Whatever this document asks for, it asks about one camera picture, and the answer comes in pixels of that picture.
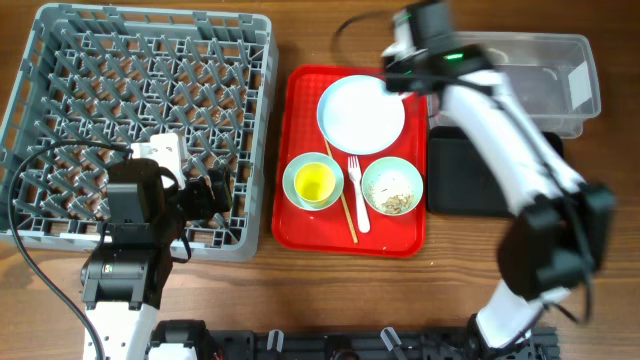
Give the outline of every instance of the white fork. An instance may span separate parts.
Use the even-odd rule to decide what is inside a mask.
[[[358,213],[358,229],[362,233],[367,233],[371,230],[371,224],[369,223],[369,215],[367,215],[367,207],[364,204],[364,198],[362,197],[362,186],[360,181],[362,180],[362,171],[360,171],[360,162],[357,156],[349,156],[349,179],[353,181],[353,187],[356,191],[356,212]]]

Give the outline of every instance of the wooden surface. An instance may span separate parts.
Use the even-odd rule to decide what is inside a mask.
[[[0,1],[0,104],[13,86],[28,31],[41,0]],[[210,329],[268,331],[378,330],[463,325],[489,299],[499,278],[495,249],[506,221],[429,215],[427,241],[409,260],[385,260],[283,249],[269,226],[274,169],[287,76],[302,64],[332,64],[329,39],[342,21],[395,1],[217,1],[113,5],[263,13],[274,25],[280,63],[276,111],[267,144],[262,239],[246,264],[176,265],[165,287],[160,319],[204,319]],[[455,0],[461,30],[578,33],[591,42],[600,79],[602,114],[566,142],[567,158],[590,180],[602,180],[619,206],[605,270],[596,280],[595,319],[575,327],[557,314],[565,359],[640,358],[640,6],[635,0]],[[345,35],[349,58],[377,66],[391,42],[384,20]],[[33,251],[43,270],[79,303],[86,254]],[[567,301],[581,311],[582,291]],[[0,244],[0,359],[79,359],[83,329],[25,265]]]

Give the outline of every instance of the wooden chopstick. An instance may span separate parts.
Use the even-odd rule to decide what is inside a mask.
[[[324,139],[324,145],[327,147],[327,154],[330,158],[333,159],[333,155],[331,154],[331,147],[329,146],[329,142],[327,139]],[[349,205],[347,205],[347,200],[344,198],[344,192],[340,193],[340,199],[342,200],[342,207],[344,208],[344,214],[347,216],[347,222],[349,223],[349,230],[351,230],[351,237],[353,238],[353,243],[358,243],[358,235],[356,235],[356,229],[353,227],[353,221],[351,221],[351,213],[349,212]]]

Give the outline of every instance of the white plate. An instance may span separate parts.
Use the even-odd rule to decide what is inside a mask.
[[[322,207],[318,208],[314,208],[304,202],[304,200],[302,200],[296,192],[296,187],[294,184],[298,170],[300,170],[301,167],[312,162],[319,162],[329,166],[329,168],[331,168],[331,170],[333,171],[333,175],[335,175],[336,177],[336,186],[333,189],[331,195],[329,195],[329,199],[327,199],[327,202]],[[289,165],[287,165],[287,168],[284,170],[284,174],[282,175],[282,188],[284,189],[284,194],[287,196],[287,199],[289,199],[289,201],[293,205],[299,207],[302,210],[320,211],[333,205],[336,200],[340,198],[340,194],[342,194],[342,190],[344,189],[344,175],[342,174],[340,165],[338,165],[335,160],[328,157],[327,155],[313,152],[306,153],[291,160]]]
[[[402,97],[386,91],[384,81],[364,75],[331,84],[318,102],[318,126],[336,148],[368,155],[393,144],[404,126]]]

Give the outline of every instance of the yellow bowl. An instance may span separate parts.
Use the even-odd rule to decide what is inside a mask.
[[[336,187],[336,177],[331,168],[314,162],[304,165],[295,177],[296,193],[307,204],[322,206]]]

